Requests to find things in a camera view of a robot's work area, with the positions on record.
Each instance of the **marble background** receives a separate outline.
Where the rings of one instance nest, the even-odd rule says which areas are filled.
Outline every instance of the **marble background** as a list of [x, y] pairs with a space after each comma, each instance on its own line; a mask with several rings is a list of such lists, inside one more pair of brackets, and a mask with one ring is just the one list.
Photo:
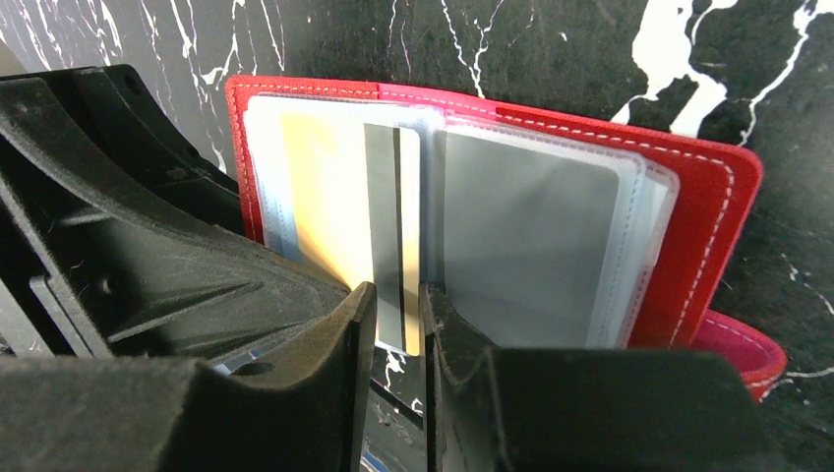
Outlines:
[[[834, 0], [6, 0], [0, 39], [30, 71], [132, 64], [230, 175], [234, 74], [451, 89], [753, 149], [764, 185], [713, 308], [786, 348], [762, 413], [798, 470], [831, 470]], [[416, 360], [379, 357], [419, 401]]]

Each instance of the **red leather card holder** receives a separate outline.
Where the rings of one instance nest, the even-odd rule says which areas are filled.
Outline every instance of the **red leather card holder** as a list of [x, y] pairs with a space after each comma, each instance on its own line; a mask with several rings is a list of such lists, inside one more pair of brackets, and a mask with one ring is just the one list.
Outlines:
[[707, 312], [761, 183], [762, 166], [751, 151], [436, 89], [237, 76], [228, 81], [226, 96], [238, 183], [247, 233], [260, 242], [263, 226], [243, 113], [249, 98], [262, 92], [431, 105], [446, 115], [501, 122], [639, 152], [676, 172], [681, 186], [629, 347], [690, 347], [695, 340], [694, 347], [732, 351], [725, 355], [740, 369], [756, 397], [784, 369], [784, 353], [769, 338], [739, 322], [728, 323], [726, 317]]

